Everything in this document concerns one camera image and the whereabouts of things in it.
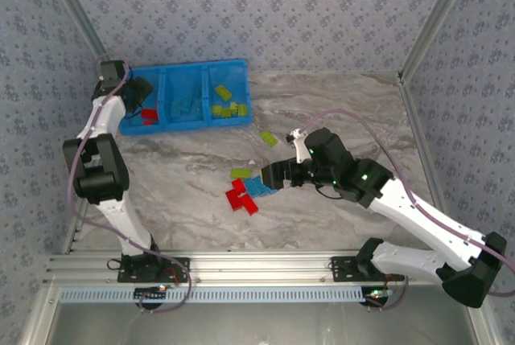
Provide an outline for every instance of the red lego brick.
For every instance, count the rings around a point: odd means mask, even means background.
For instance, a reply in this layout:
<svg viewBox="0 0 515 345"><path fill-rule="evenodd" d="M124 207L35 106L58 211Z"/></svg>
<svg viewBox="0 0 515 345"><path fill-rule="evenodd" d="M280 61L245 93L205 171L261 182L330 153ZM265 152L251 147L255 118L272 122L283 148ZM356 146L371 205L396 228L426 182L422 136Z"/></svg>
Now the red lego brick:
<svg viewBox="0 0 515 345"><path fill-rule="evenodd" d="M238 198L238 194L236 190L231 190L225 192L225 195L227 196L227 200L229 201L229 204L231 205L231 208L233 211L237 211L240 208L243 207L243 204L241 203L241 199Z"/></svg>
<svg viewBox="0 0 515 345"><path fill-rule="evenodd" d="M245 207L245 210L247 210L249 215L253 215L259 211L258 206L252 200L252 198L250 197L249 194L245 194L245 195L241 196L239 200L243 204L243 207Z"/></svg>
<svg viewBox="0 0 515 345"><path fill-rule="evenodd" d="M158 120L158 111L155 109L142 109L142 118L146 118L147 120Z"/></svg>
<svg viewBox="0 0 515 345"><path fill-rule="evenodd" d="M241 181L241 179L236 179L233 181L233 188L238 195L245 194L247 192L245 189L245 184Z"/></svg>

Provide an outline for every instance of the blue lego brick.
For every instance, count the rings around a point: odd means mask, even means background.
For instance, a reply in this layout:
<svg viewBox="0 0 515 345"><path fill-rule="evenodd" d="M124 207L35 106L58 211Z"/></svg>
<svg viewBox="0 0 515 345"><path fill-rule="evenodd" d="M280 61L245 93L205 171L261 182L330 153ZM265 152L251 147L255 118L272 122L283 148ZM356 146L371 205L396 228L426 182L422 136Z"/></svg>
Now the blue lego brick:
<svg viewBox="0 0 515 345"><path fill-rule="evenodd" d="M184 97L180 101L180 111L181 111L181 113L188 113L190 111L191 106L192 106L192 98L191 97Z"/></svg>
<svg viewBox="0 0 515 345"><path fill-rule="evenodd" d="M180 107L181 107L180 102L178 102L178 101L171 102L171 108L170 108L171 118L179 118L180 117Z"/></svg>
<svg viewBox="0 0 515 345"><path fill-rule="evenodd" d="M247 190L247 194L249 194L251 198L255 198L255 197L259 196L259 191L254 186L254 181L252 179L244 179L243 183L245 184L245 189Z"/></svg>
<svg viewBox="0 0 515 345"><path fill-rule="evenodd" d="M258 196L272 195L278 190L272 190L268 188L261 181L261 176L243 180L247 193L251 198L257 198Z"/></svg>

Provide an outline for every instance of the lime green brick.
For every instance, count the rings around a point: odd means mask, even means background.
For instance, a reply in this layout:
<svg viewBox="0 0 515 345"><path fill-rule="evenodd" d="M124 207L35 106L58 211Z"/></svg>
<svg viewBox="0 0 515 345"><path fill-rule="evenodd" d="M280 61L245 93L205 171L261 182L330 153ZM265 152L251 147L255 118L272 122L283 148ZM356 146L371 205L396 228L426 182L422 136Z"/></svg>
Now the lime green brick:
<svg viewBox="0 0 515 345"><path fill-rule="evenodd" d="M229 101L233 96L229 90L224 85L218 85L215 88L215 92L218 93L218 96L222 97L222 100Z"/></svg>
<svg viewBox="0 0 515 345"><path fill-rule="evenodd" d="M236 102L231 102L231 114L236 114L238 112L238 104Z"/></svg>
<svg viewBox="0 0 515 345"><path fill-rule="evenodd" d="M247 112L247 105L245 105L245 104L238 105L238 116L239 117L249 116L249 113Z"/></svg>
<svg viewBox="0 0 515 345"><path fill-rule="evenodd" d="M265 141L269 146L274 146L277 144L277 138L274 137L268 130L263 130L261 132L261 138Z"/></svg>
<svg viewBox="0 0 515 345"><path fill-rule="evenodd" d="M221 116L222 115L222 105L213 105L211 107L211 113L213 116Z"/></svg>
<svg viewBox="0 0 515 345"><path fill-rule="evenodd" d="M238 168L233 168L231 170L231 178L233 179L248 179L251 174L251 170L242 170Z"/></svg>
<svg viewBox="0 0 515 345"><path fill-rule="evenodd" d="M230 108L222 108L222 118L231 117L231 109Z"/></svg>

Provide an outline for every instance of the gray marble floor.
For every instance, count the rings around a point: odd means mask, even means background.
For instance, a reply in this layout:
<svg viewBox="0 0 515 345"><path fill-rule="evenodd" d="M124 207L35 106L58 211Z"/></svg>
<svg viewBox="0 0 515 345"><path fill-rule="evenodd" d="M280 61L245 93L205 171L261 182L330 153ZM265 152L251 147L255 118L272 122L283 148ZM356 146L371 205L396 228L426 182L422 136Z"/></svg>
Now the gray marble floor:
<svg viewBox="0 0 515 345"><path fill-rule="evenodd" d="M257 198L260 210L233 212L225 197L231 168L259 168L295 151L283 142L270 148L259 134L283 138L312 115L332 108L359 114L401 163L413 189L431 199L414 137L396 84L377 76L327 73L260 73L250 76L253 124L234 129L117 137L130 170L130 197L143 225L161 248L359 248L371 236L424 247L384 216L343 200L329 200L313 187L286 188ZM391 165L367 132L352 119L319 121L340 135L357 157ZM88 216L104 218L91 207ZM117 238L84 226L80 248L118 248Z"/></svg>

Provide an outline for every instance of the cable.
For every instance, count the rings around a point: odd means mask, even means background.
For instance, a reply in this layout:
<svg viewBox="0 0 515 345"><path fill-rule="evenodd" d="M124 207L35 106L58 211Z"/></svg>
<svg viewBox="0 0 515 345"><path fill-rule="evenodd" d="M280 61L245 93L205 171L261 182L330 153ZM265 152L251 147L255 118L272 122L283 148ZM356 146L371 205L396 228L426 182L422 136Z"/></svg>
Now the cable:
<svg viewBox="0 0 515 345"><path fill-rule="evenodd" d="M324 116L327 116L328 114L333 114L333 113L340 113L340 114L344 114L345 116L349 116L351 118L353 118L354 120L358 121L360 124L362 124L364 126L364 128L366 130L369 131L370 133L370 136L373 137L373 139L376 141L376 143L380 146L380 148L383 150L383 152L385 152L385 155L386 157L390 160L390 162L392 163L392 166L393 168L395 169L395 171L397 172L397 175L399 177L399 180L401 180L401 183L402 183L402 186L404 187L404 190L406 191L406 194L408 196L408 199L410 200L410 202L413 204L413 206L415 208L417 208L427 219L429 219L431 222L433 222L434 224L436 224L437 226L439 226L440 228L444 229L445 231L447 232L450 232L451 234L453 234L454 236L457 236L458 238L460 238L461 240L465 241L465 242L468 242L469 244L473 244L474 246L480 248L481 250L485 251L486 253L490 254L491 256L495 257L497 260L501 261L502 263L504 263L510 270L512 270L513 274L515 274L515 263L511 262L508 258L506 258L505 256L499 254L497 251L495 250L492 250L491 248L489 248L488 246L485 246L484 244L476 241L476 240L473 240L472 238L470 238L469 236L465 235L465 234L462 234L461 232L458 232L456 230L454 230L453 228L450 228L448 227L446 224L440 222L438 219L436 219L434 216L432 216L432 214L430 214L429 212L427 212L421 205L417 204L417 200L416 198L414 197L414 194L411 190L411 187L410 185L408 184L407 180L406 180L406 177L404 176L404 174L402 173L400 167L398 166L397 162L395 161L395 159L393 158L393 156L390 154L390 152L388 151L388 149L386 148L386 146L382 143L382 141L379 139L379 137L374 133L374 131L372 130L372 128L370 128L370 126L365 122L365 120L363 120L361 117L357 116L356 114L352 113L352 112L349 112L345 109L329 109L329 110L326 110L322 113L319 113L317 115L315 115L314 117L312 117L307 123L305 126L303 126L300 130L299 130L299 133L302 133L304 132L309 126L311 126L311 124L313 124L316 120L318 120L319 118L321 117L324 117ZM515 290L512 290L512 291L509 291L509 292L495 292L495 291L491 291L488 293L489 295L492 295L493 297L503 297L503 298L507 298L507 297L512 297L515 295Z"/></svg>
<svg viewBox="0 0 515 345"><path fill-rule="evenodd" d="M97 64L98 64L98 61L101 58L104 58L107 55L113 55L113 53L105 53L105 54L99 55L97 57ZM98 223L98 222L95 222L93 220L90 220L90 219L86 218L85 216L82 216L75 209L75 202L74 202L74 195L73 195L74 194L73 180L75 179L76 170L77 170L77 166L79 164L80 155L82 154L82 151L84 150L84 148L86 146L86 143L88 142L88 139L91 136L91 133L93 132L93 130L95 128L95 125L97 124L97 120L98 120L98 118L100 116L101 110L103 109L105 103L107 103L107 101L112 96L114 96L123 87L123 85L127 81L127 76L129 75L129 70L130 70L129 69L129 63L126 60L123 60L123 63L125 65L126 74L123 76L122 80L120 81L120 84L118 84L118 86L115 89L113 89L107 96L105 96L104 99L102 100L101 104L98 106L97 110L93 114L93 119L91 120L91 125L89 126L89 129L86 132L86 135L80 141L79 147L77 148L75 156L73 157L72 166L70 168L70 175L68 177L68 186L67 186L66 196L67 196L68 206L70 207L70 210L72 211L72 214L78 220L80 220L81 222L83 222L85 224L92 225L92 226L97 227L97 228L103 228L104 230L111 231L112 233L116 234L121 239L125 240L127 243L133 245L135 248L143 251L144 253L147 253L147 254L150 254L150 255L154 255L156 257L160 257L160 258L166 259L166 260L170 261L171 263L173 263L174 265L178 265L181 268L181 270L184 271L184 273L186 274L186 278L187 278L187 292L184 295L184 298L179 303L177 303L176 305L173 305L173 306L171 306L169 308L166 308L166 309L161 309L161 310L145 310L145 311L151 311L153 314L166 313L166 312L169 312L169 311L173 311L173 310L179 309L181 306L183 306L186 303L186 301L190 297L190 294L192 292L192 276L191 276L188 268L186 266L184 266L182 263L180 263L179 261L177 261L173 257L170 257L170 256L168 256L166 254L158 253L156 251L153 251L153 250L150 250L148 248L145 248L145 247L141 246L140 244L132 241L128 236L124 235L123 233L121 233L120 231L118 231L116 228L114 228L112 226L109 226L109 225L106 225L106 224L102 224L102 223Z"/></svg>
<svg viewBox="0 0 515 345"><path fill-rule="evenodd" d="M340 196L339 198L333 198L332 196L329 196L329 195L325 195L321 190L320 188L323 187L323 186L315 186L315 189L316 191L321 194L324 198L328 198L328 199L331 199L331 200L340 200L340 199L343 199L344 197L343 196Z"/></svg>
<svg viewBox="0 0 515 345"><path fill-rule="evenodd" d="M379 303L378 301L374 301L371 298L365 298L365 299L367 302L377 305L376 309L378 309L378 310L392 310L392 309L396 308L397 306L399 306L402 303L402 301L404 301L404 299L406 298L406 295L408 294L408 286L409 285L410 285L409 277L404 276L404 287L402 288L401 296L399 297L399 299L397 301L395 301L394 303L392 303L390 306L387 306L387 307L384 307L381 303Z"/></svg>

